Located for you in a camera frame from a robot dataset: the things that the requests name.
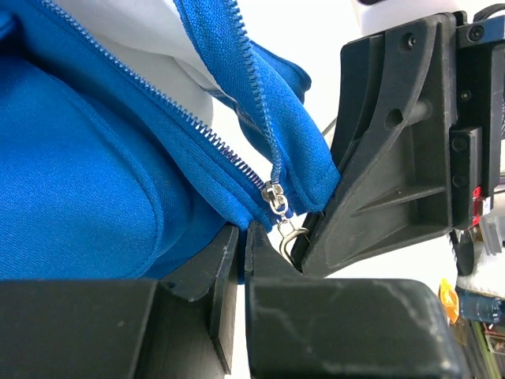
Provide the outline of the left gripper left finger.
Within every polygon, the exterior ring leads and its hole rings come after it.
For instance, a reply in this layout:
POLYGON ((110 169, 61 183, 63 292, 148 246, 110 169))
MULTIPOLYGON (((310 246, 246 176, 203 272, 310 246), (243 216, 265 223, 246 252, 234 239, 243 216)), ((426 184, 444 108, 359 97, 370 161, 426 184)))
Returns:
POLYGON ((2 282, 2 377, 224 377, 238 237, 225 226, 161 280, 2 282))

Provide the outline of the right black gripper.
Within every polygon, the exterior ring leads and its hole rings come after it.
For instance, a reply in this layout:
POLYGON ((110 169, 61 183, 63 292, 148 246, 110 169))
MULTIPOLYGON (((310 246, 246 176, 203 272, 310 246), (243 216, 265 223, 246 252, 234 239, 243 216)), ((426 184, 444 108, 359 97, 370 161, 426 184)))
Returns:
POLYGON ((473 23, 462 12, 457 18, 456 28, 453 14, 437 13, 341 49, 331 144, 341 178, 323 213, 310 218, 304 274, 328 276, 439 237, 452 216, 454 228, 468 229, 493 206, 504 121, 504 5, 480 10, 473 23))

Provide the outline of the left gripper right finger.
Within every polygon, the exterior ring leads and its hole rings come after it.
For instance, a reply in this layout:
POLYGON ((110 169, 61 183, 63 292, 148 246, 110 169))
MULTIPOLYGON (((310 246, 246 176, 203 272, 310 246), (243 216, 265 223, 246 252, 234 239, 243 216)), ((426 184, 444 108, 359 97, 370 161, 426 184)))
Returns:
POLYGON ((249 225, 245 329, 254 378, 467 378, 440 301, 423 283, 302 275, 249 225))

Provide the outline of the blue zip-up jacket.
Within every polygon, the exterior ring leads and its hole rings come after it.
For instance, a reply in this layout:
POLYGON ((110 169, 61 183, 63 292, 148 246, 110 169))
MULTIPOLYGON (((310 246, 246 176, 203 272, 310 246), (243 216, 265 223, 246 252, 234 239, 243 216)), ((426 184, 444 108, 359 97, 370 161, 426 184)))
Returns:
POLYGON ((311 81, 235 1, 1 4, 1 278, 161 278, 230 223, 325 208, 311 81))

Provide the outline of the silver zipper slider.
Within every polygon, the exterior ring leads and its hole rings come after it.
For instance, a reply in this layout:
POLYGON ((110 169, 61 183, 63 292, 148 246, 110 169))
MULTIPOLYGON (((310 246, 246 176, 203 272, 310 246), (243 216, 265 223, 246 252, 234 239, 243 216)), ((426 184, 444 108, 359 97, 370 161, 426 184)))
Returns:
POLYGON ((279 252, 294 267, 294 259, 288 251, 289 244, 295 242, 301 236, 307 236, 309 230, 305 227, 296 227, 287 216, 290 207, 280 184, 265 182, 264 188, 261 190, 261 196, 277 216, 277 229, 282 237, 279 243, 279 252))

